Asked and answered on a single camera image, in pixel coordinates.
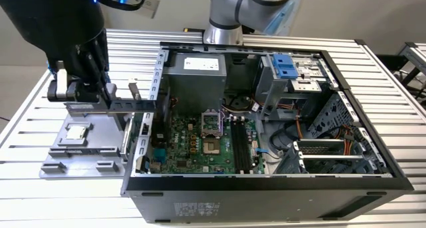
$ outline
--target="robotic arm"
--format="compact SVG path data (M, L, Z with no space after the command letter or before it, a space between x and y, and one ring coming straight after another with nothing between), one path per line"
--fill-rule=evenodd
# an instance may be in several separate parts
M101 103L103 110L118 104L106 90L109 62L99 3L135 10L143 1L130 5L114 0L0 0L22 38L45 52L55 77L47 87L49 101ZM290 0L211 0L203 42L240 45L240 24L276 33L291 8Z
M276 35L292 11L292 0L211 0L203 42L242 45L240 24Z

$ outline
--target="side panel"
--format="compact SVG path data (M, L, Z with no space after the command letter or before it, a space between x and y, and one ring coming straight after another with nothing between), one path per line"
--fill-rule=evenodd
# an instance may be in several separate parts
M342 211L348 220L400 193L340 191L163 191L130 192L147 223L322 221Z

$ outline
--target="white wall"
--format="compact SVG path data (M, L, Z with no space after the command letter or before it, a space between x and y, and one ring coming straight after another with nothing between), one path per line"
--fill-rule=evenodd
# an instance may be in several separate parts
M0 65L45 65L45 53L25 42L0 8Z
M203 29L208 23L210 0L159 0L154 18L137 12L106 7L110 26L119 29L182 31L184 27Z
M290 36L360 38L375 53L426 42L426 0L303 0Z
M180 31L206 28L208 0L160 0L155 18L103 8L107 27ZM360 38L375 52L396 52L404 41L426 42L426 0L302 0L290 35ZM43 65L0 11L0 65Z

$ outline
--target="metal rail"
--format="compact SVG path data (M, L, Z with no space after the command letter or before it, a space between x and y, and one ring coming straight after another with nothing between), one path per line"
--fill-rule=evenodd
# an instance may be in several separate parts
M129 78L137 79L142 97L149 94L159 41L200 42L199 33L107 31L110 79L117 96L131 98ZM413 186L413 193L381 205L348 222L191 224L184 227L424 227L426 226L426 116L369 49L352 40L246 35L244 45L320 49L347 80L389 152ZM119 226L143 223L131 200L119 197L121 180L38 179L66 109L45 98L46 73L0 134L0 220L49 220L71 226Z

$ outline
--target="green circuit board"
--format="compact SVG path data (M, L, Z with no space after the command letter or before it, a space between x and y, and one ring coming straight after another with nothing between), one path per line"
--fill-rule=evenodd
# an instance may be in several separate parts
M222 126L219 139L202 138L200 116L172 116L164 162L160 164L159 171L151 170L151 172L162 174L235 174L228 120L223 121ZM255 134L254 122L244 123L244 128L247 137L256 140L256 136L252 137L252 132ZM247 141L247 148L251 157L251 141ZM254 174L264 173L262 159L258 158L259 164L252 168Z

